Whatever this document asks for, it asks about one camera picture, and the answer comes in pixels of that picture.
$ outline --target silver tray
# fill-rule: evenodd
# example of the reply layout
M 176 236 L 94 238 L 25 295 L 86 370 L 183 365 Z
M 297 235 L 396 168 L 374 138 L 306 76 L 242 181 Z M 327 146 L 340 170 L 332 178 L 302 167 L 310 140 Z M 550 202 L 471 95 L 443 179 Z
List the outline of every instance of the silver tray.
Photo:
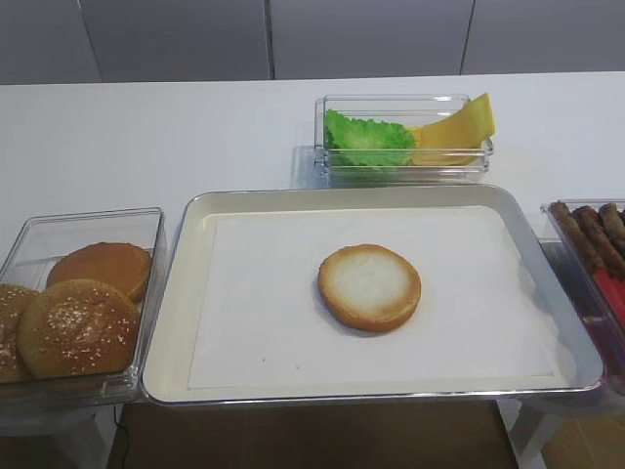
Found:
M 315 295 L 323 256 L 360 242 L 422 277 L 392 333 L 346 329 Z M 289 404 L 578 393 L 603 371 L 515 200 L 432 186 L 192 200 L 143 384 L 162 405 Z

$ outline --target hamburger bun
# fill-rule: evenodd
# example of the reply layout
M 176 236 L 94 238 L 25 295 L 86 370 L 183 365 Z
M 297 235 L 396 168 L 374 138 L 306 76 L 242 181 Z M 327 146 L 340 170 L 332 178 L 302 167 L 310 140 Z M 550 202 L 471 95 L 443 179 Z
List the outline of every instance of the hamburger bun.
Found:
M 30 377 L 18 354 L 17 335 L 21 315 L 38 294 L 23 286 L 0 283 L 0 383 Z
M 421 280 L 414 267 L 376 244 L 336 251 L 321 264 L 318 285 L 340 322 L 371 332 L 404 324 L 421 298 Z
M 151 258 L 127 242 L 99 242 L 63 257 L 48 274 L 47 286 L 88 278 L 114 286 L 139 303 L 146 294 Z
M 135 350 L 139 313 L 116 288 L 68 280 L 44 290 L 21 317 L 18 348 L 37 377 L 121 371 Z

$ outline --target white paper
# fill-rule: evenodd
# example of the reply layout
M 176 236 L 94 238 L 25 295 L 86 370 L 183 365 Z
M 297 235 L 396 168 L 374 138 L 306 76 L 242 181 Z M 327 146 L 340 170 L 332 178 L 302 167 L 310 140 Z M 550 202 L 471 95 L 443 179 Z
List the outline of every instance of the white paper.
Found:
M 485 207 L 217 215 L 190 388 L 551 376 L 534 285 Z M 419 272 L 413 317 L 387 334 L 339 324 L 316 275 L 381 244 Z

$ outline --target cable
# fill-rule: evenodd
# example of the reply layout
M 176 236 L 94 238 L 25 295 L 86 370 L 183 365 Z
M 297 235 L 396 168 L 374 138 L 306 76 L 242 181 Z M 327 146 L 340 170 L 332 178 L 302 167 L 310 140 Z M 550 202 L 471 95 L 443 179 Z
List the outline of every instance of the cable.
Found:
M 126 458 L 128 457 L 128 453 L 130 452 L 130 432 L 128 431 L 128 427 L 119 423 L 117 418 L 117 405 L 113 406 L 113 422 L 115 422 L 115 426 L 124 432 L 124 436 L 126 437 L 126 450 L 124 454 L 121 456 L 121 469 L 126 469 Z
M 467 48 L 469 47 L 469 36 L 471 35 L 471 26 L 473 25 L 473 15 L 476 12 L 476 2 L 477 0 L 473 0 L 473 5 L 471 5 L 471 13 L 469 14 L 469 26 L 467 27 L 467 36 L 465 37 L 465 47 L 462 50 L 462 59 L 460 60 L 460 71 L 459 75 L 462 75 L 462 72 L 465 69 L 465 58 L 467 56 Z
M 265 31 L 266 37 L 265 41 L 267 43 L 267 62 L 270 67 L 270 80 L 275 79 L 275 57 L 273 55 L 273 25 L 271 24 L 271 4 L 270 0 L 265 0 L 264 2 L 264 10 L 265 10 Z

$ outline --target bottom bun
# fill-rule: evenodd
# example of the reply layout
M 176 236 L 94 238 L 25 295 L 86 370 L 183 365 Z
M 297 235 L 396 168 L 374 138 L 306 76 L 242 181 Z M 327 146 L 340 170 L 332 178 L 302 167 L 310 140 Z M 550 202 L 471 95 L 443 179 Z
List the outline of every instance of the bottom bun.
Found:
M 414 267 L 376 244 L 348 246 L 333 253 L 321 264 L 318 285 L 340 322 L 372 332 L 404 324 L 421 298 L 421 279 Z

